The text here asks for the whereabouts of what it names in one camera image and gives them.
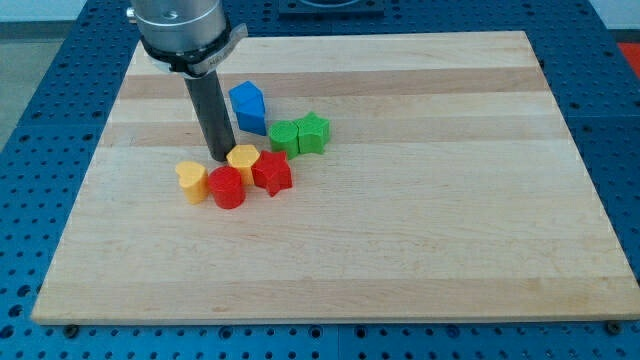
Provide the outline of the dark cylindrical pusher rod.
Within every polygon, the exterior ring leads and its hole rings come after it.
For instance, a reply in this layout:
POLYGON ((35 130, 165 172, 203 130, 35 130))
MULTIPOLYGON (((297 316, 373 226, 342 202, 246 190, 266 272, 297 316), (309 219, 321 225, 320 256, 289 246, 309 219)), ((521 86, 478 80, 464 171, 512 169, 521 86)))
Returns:
POLYGON ((211 157, 225 162, 236 141, 217 72, 185 84, 211 157))

